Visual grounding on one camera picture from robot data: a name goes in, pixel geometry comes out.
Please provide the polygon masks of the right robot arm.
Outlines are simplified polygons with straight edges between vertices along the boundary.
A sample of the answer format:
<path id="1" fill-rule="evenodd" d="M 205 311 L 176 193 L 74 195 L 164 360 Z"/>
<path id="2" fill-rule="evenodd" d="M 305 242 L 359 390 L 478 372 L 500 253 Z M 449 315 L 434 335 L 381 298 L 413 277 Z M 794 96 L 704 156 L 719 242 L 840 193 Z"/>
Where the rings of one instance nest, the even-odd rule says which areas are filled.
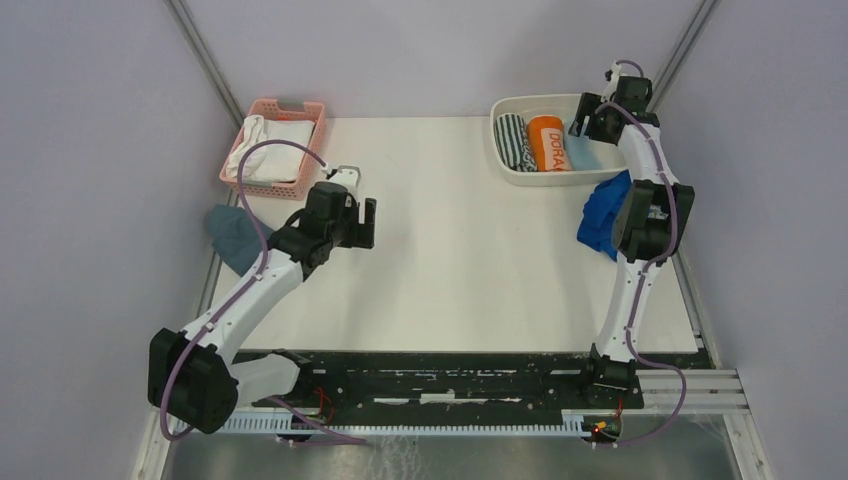
<path id="1" fill-rule="evenodd" d="M 637 386 L 638 334 L 647 299 L 663 266 L 677 252 L 694 189 L 671 172 L 660 142 L 660 122 L 648 106 L 652 81 L 614 66 L 601 94 L 581 96 L 569 132 L 618 147 L 630 184 L 612 226 L 618 252 L 608 313 L 577 382 L 580 400 L 602 408 Z"/>

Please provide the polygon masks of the dark blue towel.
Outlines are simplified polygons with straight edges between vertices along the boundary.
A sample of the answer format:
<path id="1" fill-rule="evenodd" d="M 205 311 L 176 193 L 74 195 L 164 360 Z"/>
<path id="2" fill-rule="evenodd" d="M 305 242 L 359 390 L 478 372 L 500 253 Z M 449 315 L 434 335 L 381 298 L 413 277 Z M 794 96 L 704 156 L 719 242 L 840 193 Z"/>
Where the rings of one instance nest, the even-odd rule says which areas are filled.
<path id="1" fill-rule="evenodd" d="M 612 229 L 630 185 L 628 171 L 599 183 L 583 206 L 583 217 L 576 234 L 578 242 L 607 255 L 612 261 L 617 259 Z"/>

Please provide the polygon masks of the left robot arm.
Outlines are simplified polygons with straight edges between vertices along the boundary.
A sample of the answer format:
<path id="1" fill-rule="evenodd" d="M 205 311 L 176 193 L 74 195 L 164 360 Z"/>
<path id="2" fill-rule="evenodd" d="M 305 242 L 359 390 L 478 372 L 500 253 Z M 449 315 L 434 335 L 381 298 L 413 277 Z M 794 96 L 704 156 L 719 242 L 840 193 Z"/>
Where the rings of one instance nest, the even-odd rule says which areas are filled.
<path id="1" fill-rule="evenodd" d="M 174 417 L 205 434 L 221 429 L 239 407 L 278 395 L 293 407 L 313 397 L 313 378 L 292 356 L 270 353 L 237 362 L 245 340 L 288 294 L 325 264 L 336 248 L 375 245 L 377 201 L 351 187 L 321 181 L 303 208 L 265 242 L 256 261 L 227 295 L 179 331 L 150 341 L 147 399 L 160 412 L 164 435 Z"/>

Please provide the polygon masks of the light blue towel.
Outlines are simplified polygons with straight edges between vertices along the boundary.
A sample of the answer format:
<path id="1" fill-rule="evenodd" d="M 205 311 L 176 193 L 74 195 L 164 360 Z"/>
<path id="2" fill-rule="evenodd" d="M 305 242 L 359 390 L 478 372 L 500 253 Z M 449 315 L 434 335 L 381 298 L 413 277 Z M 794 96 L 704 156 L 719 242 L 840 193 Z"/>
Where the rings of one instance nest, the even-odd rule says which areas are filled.
<path id="1" fill-rule="evenodd" d="M 565 135 L 565 148 L 573 171 L 602 170 L 603 166 L 586 136 Z"/>

